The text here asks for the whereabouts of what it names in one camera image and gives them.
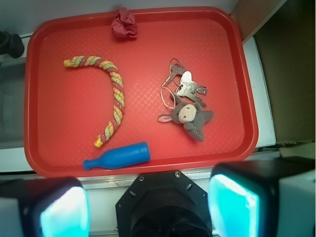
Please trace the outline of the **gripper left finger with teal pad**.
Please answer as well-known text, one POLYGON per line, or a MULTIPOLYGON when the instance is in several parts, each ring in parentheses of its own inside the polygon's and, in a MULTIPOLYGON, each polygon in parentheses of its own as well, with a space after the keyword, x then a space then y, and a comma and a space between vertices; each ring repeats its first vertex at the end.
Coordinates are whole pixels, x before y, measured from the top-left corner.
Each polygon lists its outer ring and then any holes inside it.
POLYGON ((88 193, 77 178, 0 183, 2 237, 87 237, 90 222, 88 193))

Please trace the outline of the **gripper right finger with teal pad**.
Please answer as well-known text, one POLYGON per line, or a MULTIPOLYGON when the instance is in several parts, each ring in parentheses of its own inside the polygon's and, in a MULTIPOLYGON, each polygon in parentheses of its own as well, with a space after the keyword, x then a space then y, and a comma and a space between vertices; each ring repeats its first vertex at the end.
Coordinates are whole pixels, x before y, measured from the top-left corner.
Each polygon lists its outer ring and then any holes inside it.
POLYGON ((316 162, 289 157, 219 163, 211 171, 208 207, 221 237, 313 237, 316 162))

